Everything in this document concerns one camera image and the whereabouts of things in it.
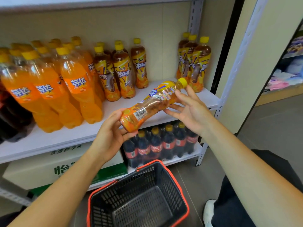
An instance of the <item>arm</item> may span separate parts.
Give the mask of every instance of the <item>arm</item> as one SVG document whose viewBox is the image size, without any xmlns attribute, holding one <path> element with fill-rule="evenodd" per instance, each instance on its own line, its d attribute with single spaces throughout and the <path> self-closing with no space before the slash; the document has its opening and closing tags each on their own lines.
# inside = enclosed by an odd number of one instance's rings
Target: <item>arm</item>
<svg viewBox="0 0 303 227">
<path fill-rule="evenodd" d="M 303 194 L 239 141 L 208 111 L 187 86 L 169 115 L 202 136 L 224 169 L 242 205 L 256 226 L 301 226 Z"/>
<path fill-rule="evenodd" d="M 102 124 L 86 153 L 55 181 L 9 227 L 66 227 L 74 215 L 93 178 L 118 152 L 124 141 L 137 132 L 119 129 L 120 109 Z"/>
</svg>

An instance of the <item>barcode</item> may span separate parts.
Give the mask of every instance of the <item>barcode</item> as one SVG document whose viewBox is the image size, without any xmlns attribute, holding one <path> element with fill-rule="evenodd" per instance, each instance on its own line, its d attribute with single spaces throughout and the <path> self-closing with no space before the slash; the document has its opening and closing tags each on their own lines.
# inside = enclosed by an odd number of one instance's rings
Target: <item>barcode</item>
<svg viewBox="0 0 303 227">
<path fill-rule="evenodd" d="M 148 112 L 146 111 L 146 109 L 141 108 L 140 110 L 138 110 L 134 113 L 134 116 L 139 121 L 139 120 L 143 119 L 147 114 L 148 114 Z"/>
</svg>

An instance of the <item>cardboard box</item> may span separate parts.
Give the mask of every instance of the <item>cardboard box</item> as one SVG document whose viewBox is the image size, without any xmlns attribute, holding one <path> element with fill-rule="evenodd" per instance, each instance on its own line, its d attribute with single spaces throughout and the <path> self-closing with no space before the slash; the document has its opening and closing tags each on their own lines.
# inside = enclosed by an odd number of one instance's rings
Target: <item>cardboard box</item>
<svg viewBox="0 0 303 227">
<path fill-rule="evenodd" d="M 92 142 L 88 142 L 15 160 L 7 167 L 3 178 L 23 189 L 49 186 L 62 176 L 87 151 L 91 144 Z M 120 151 L 118 151 L 110 161 L 103 165 L 92 184 L 126 173 L 127 168 L 123 163 Z"/>
</svg>

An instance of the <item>shopping basket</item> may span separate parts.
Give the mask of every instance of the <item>shopping basket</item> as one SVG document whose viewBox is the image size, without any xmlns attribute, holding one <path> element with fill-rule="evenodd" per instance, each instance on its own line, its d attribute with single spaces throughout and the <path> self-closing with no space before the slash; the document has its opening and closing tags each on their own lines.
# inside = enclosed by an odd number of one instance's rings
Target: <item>shopping basket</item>
<svg viewBox="0 0 303 227">
<path fill-rule="evenodd" d="M 88 227 L 176 226 L 189 214 L 182 189 L 154 160 L 89 196 Z"/>
</svg>

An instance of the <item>shoe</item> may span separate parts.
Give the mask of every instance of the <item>shoe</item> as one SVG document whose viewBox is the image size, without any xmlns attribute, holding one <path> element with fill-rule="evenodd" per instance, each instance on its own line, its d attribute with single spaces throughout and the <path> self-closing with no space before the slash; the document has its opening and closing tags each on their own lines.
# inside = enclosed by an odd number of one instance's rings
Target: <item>shoe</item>
<svg viewBox="0 0 303 227">
<path fill-rule="evenodd" d="M 205 227 L 213 227 L 211 224 L 212 217 L 214 216 L 214 203 L 216 200 L 210 199 L 205 203 L 203 209 L 203 224 Z"/>
</svg>

